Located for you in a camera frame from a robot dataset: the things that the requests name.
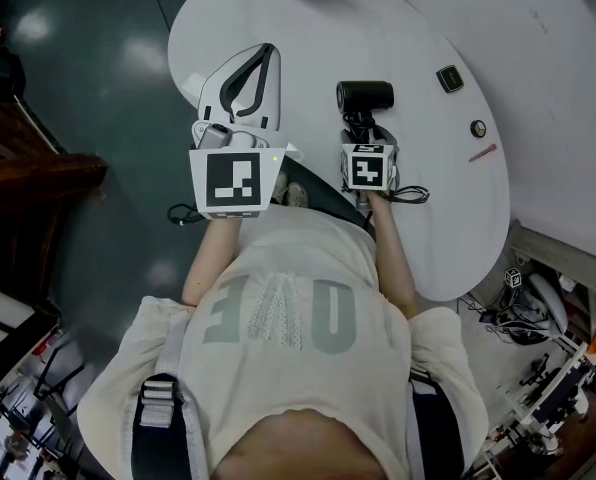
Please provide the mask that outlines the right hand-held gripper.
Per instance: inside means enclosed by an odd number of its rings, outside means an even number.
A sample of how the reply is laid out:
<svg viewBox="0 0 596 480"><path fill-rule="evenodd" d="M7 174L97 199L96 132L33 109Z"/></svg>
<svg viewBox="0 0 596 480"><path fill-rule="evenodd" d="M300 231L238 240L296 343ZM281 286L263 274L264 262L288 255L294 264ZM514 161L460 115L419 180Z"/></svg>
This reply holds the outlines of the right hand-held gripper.
<svg viewBox="0 0 596 480"><path fill-rule="evenodd" d="M386 196L393 188L398 168L396 138L384 127L370 119L367 144L357 142L354 116L343 117L345 128L341 131L342 190L352 193L357 211L369 211L367 192Z"/></svg>

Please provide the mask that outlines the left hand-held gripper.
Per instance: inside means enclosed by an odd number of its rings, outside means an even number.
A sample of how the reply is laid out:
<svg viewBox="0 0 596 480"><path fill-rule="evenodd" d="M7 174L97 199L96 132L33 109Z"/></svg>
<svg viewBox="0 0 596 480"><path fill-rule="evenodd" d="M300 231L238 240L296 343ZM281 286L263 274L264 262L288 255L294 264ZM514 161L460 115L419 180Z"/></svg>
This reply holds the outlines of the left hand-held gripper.
<svg viewBox="0 0 596 480"><path fill-rule="evenodd" d="M276 46L243 50L209 75L200 89L189 150L197 213L206 219L247 219L268 208L284 157L298 154L280 124Z"/></svg>

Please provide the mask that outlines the black cylinder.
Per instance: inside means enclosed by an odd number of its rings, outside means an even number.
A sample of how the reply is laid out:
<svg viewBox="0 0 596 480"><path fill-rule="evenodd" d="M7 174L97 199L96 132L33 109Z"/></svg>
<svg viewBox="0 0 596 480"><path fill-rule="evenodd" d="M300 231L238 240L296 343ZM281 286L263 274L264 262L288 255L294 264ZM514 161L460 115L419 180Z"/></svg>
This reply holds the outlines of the black cylinder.
<svg viewBox="0 0 596 480"><path fill-rule="evenodd" d="M367 144L367 130L374 111L394 106L394 90L386 81L340 81L336 86L336 100L342 118L354 116L357 142Z"/></svg>

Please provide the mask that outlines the person's left forearm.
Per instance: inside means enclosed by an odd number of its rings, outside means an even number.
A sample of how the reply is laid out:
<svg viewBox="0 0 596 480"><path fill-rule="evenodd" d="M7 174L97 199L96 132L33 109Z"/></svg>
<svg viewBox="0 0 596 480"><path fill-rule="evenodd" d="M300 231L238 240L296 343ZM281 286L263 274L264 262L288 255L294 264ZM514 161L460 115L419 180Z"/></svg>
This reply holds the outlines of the person's left forearm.
<svg viewBox="0 0 596 480"><path fill-rule="evenodd" d="M181 302L197 307L238 255L242 221L211 220L187 274Z"/></svg>

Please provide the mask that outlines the person's right forearm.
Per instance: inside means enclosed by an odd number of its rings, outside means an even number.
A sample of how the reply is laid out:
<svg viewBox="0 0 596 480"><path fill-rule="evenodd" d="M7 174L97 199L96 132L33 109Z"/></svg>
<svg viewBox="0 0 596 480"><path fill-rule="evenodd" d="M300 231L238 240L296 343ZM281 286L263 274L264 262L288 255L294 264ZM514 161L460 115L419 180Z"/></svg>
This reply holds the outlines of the person's right forearm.
<svg viewBox="0 0 596 480"><path fill-rule="evenodd" d="M418 315L414 280L390 203L377 192L368 192L375 230L375 265L381 294L410 320Z"/></svg>

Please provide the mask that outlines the person's white shoe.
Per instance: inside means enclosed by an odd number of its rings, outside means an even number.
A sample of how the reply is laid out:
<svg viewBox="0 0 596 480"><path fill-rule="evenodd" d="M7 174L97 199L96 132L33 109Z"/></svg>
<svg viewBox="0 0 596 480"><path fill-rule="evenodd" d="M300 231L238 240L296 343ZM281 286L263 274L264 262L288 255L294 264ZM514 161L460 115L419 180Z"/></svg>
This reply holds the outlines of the person's white shoe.
<svg viewBox="0 0 596 480"><path fill-rule="evenodd" d="M284 201L284 196L288 188L288 176L284 171L280 171L276 182L274 185L274 189L272 191L271 202L274 204L282 205Z"/></svg>
<svg viewBox="0 0 596 480"><path fill-rule="evenodd" d="M308 208L309 198L306 189L297 182L291 182L285 192L285 205L294 208Z"/></svg>

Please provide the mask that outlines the small black rectangular device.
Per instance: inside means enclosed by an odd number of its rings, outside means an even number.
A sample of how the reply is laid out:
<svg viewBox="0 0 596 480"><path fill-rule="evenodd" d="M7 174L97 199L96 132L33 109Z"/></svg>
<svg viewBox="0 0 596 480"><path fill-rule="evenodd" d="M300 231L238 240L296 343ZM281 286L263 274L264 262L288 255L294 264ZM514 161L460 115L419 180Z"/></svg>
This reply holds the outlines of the small black rectangular device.
<svg viewBox="0 0 596 480"><path fill-rule="evenodd" d="M464 87L463 78L455 65L446 66L436 72L437 79L445 93L457 92Z"/></svg>

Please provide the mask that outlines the light wooden cabinet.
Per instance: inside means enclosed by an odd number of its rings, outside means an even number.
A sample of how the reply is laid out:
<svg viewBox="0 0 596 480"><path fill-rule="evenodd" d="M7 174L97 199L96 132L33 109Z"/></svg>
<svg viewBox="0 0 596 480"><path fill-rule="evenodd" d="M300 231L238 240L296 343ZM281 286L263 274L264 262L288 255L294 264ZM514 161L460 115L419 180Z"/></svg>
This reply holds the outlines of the light wooden cabinet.
<svg viewBox="0 0 596 480"><path fill-rule="evenodd" d="M560 289L565 305L596 326L596 256L524 227L514 220L509 232L512 251L517 258L548 269Z"/></svg>

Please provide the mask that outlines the person's white printed shirt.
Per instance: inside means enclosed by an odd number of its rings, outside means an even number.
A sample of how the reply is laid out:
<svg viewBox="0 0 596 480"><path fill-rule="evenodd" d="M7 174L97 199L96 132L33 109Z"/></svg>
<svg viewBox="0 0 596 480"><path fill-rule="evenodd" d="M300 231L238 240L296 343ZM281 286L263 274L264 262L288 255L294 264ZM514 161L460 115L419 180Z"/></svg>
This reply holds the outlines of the person's white printed shirt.
<svg viewBox="0 0 596 480"><path fill-rule="evenodd" d="M489 430L461 322L380 292L375 230L273 205L197 307L145 297L77 419L115 480L460 480Z"/></svg>

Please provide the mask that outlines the white rounded helmet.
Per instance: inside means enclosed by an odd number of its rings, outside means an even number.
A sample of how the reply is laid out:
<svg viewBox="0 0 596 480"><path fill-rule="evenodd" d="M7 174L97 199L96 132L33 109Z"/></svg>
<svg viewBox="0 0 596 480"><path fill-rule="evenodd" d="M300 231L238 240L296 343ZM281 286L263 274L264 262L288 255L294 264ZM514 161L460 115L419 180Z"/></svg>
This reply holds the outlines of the white rounded helmet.
<svg viewBox="0 0 596 480"><path fill-rule="evenodd" d="M539 273L530 274L528 281L544 303L560 333L565 334L568 327L568 316L560 295Z"/></svg>

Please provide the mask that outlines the white metal rack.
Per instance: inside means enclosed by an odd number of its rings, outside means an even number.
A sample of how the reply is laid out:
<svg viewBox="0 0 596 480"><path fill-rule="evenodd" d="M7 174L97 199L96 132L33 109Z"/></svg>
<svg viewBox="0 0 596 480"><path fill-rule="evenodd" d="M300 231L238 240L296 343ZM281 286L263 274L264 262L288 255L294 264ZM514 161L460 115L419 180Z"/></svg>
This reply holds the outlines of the white metal rack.
<svg viewBox="0 0 596 480"><path fill-rule="evenodd" d="M493 392L489 434L477 459L485 478L529 480L540 474L563 454L558 432L566 420L587 416L587 344L558 344L562 353L535 358Z"/></svg>

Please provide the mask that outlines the dark wooden bed frame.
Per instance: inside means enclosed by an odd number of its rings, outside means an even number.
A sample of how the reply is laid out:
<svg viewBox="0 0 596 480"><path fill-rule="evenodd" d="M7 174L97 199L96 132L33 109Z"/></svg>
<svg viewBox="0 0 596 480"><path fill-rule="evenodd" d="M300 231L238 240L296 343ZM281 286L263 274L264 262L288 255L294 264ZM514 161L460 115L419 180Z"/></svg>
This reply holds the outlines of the dark wooden bed frame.
<svg viewBox="0 0 596 480"><path fill-rule="evenodd" d="M46 305L65 220L107 169L51 142L24 108L0 103L0 292Z"/></svg>

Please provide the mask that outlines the black metal chair frame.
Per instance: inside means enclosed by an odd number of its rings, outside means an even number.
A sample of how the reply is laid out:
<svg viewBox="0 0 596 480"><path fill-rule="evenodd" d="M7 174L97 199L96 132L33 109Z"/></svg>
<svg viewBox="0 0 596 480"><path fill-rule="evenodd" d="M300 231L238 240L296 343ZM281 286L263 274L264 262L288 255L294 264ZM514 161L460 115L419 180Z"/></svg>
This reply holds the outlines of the black metal chair frame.
<svg viewBox="0 0 596 480"><path fill-rule="evenodd" d="M65 399L65 392L85 370L85 362L75 338L68 333L56 332L32 350L32 357L39 362L33 396L40 403L53 403L67 416L71 416L78 403L70 405Z"/></svg>

